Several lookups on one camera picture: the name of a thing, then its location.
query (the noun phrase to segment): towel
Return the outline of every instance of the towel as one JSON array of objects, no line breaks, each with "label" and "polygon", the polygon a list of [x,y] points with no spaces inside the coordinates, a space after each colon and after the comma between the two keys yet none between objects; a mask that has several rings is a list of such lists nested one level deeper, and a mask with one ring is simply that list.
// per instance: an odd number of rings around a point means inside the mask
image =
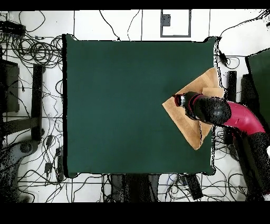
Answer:
[{"label": "towel", "polygon": [[[224,90],[218,84],[216,68],[207,70],[177,93],[172,93],[172,95],[183,94],[189,91],[194,91],[209,97],[223,97]],[[173,97],[169,98],[162,105],[192,148],[195,150],[199,149],[205,137],[210,132],[212,125],[187,117],[184,108],[176,107]]]}]

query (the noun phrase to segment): tan cloth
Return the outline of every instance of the tan cloth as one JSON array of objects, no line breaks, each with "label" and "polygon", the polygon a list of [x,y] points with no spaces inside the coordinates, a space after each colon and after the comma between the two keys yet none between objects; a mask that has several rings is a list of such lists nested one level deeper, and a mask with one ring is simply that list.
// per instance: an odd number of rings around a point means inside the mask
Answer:
[{"label": "tan cloth", "polygon": [[[178,91],[177,94],[184,94],[189,91],[198,92],[210,97],[223,97],[224,90],[219,87],[216,68],[207,70],[204,74]],[[175,122],[179,130],[182,132],[188,143],[195,150],[199,149],[205,137],[210,132],[212,125],[188,118],[185,115],[184,108],[176,107],[173,97],[168,99],[162,105],[170,115],[173,122]]]}]

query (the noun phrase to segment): metal frame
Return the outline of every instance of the metal frame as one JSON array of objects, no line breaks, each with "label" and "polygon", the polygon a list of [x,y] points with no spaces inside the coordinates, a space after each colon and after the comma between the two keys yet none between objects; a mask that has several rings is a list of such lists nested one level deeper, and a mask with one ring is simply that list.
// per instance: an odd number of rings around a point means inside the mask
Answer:
[{"label": "metal frame", "polygon": [[160,12],[160,37],[161,38],[190,38],[191,37],[191,10],[189,10],[188,35],[163,35],[163,10]]},{"label": "metal frame", "polygon": [[33,67],[31,118],[4,122],[2,132],[4,135],[10,135],[31,128],[32,140],[40,142],[42,136],[42,87],[45,67],[39,64],[34,64]]}]

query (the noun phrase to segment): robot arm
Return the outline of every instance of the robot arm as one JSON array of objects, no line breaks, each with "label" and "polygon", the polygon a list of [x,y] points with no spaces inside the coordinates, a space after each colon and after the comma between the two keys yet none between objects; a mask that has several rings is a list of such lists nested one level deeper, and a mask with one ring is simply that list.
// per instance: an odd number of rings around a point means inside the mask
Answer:
[{"label": "robot arm", "polygon": [[250,148],[248,163],[266,200],[270,196],[270,158],[267,153],[270,141],[258,118],[247,107],[218,97],[187,92],[174,95],[174,98],[176,106],[185,108],[189,118],[206,124],[238,128],[247,135]]},{"label": "robot arm", "polygon": [[24,157],[36,152],[38,142],[25,140],[2,151],[0,160],[0,202],[19,202],[18,169]]}]

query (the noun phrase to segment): green tabletop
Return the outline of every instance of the green tabletop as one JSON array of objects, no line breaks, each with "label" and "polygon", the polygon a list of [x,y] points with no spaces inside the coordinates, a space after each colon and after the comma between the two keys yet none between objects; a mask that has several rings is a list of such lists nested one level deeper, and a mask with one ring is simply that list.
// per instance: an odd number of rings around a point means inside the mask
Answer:
[{"label": "green tabletop", "polygon": [[270,127],[270,50],[248,57],[249,68],[259,95],[259,111]]},{"label": "green tabletop", "polygon": [[216,38],[199,43],[63,37],[69,173],[213,173],[211,132],[195,151],[162,103],[213,67]]}]

